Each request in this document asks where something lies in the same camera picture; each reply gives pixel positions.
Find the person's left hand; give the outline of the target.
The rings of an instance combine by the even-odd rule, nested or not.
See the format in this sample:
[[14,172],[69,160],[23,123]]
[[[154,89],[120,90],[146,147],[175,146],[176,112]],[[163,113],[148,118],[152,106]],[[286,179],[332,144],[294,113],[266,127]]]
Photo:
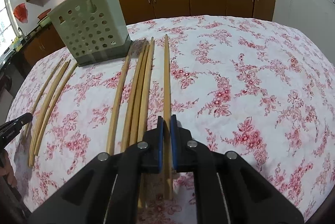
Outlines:
[[17,179],[14,175],[13,167],[10,163],[7,151],[3,150],[1,156],[3,156],[3,159],[5,160],[3,167],[1,167],[1,176],[5,176],[7,183],[15,188],[17,186]]

